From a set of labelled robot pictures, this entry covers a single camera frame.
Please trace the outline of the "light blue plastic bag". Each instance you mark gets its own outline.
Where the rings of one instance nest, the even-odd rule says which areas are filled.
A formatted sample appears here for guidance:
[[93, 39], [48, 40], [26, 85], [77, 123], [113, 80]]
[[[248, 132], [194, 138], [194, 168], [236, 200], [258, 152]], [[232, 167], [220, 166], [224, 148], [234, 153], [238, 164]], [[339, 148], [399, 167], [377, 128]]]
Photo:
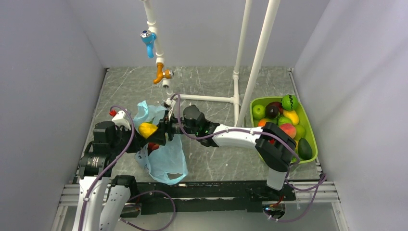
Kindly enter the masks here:
[[[148, 105], [146, 101], [137, 104], [138, 112], [133, 118], [138, 128], [143, 122], [158, 125], [165, 115], [163, 106]], [[157, 182], [172, 185], [180, 182], [188, 175], [187, 163], [182, 149], [181, 136], [176, 134], [173, 140], [167, 141], [164, 146], [153, 148], [144, 145], [142, 150], [135, 154], [139, 166], [148, 171]]]

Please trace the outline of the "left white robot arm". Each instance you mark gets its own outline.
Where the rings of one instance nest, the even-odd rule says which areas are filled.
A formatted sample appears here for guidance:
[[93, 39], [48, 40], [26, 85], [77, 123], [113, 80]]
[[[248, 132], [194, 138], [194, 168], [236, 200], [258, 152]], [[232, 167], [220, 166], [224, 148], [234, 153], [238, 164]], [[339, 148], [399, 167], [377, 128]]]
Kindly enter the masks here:
[[138, 152], [146, 140], [132, 122], [103, 121], [93, 130], [81, 157], [79, 200], [73, 230], [113, 231], [126, 202], [139, 193], [134, 176], [119, 175], [111, 179], [112, 169], [124, 153]]

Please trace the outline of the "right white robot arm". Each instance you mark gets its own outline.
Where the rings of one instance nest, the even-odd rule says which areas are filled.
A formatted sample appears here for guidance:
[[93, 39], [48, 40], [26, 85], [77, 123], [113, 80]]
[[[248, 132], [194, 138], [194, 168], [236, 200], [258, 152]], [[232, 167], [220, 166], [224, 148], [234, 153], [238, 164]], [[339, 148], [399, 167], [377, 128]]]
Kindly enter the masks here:
[[241, 147], [256, 150], [268, 166], [266, 196], [276, 200], [283, 195], [296, 142], [272, 122], [255, 128], [230, 127], [207, 120], [195, 105], [183, 110], [180, 118], [166, 111], [158, 124], [142, 123], [139, 134], [158, 145], [165, 145], [176, 134], [184, 134], [205, 147]]

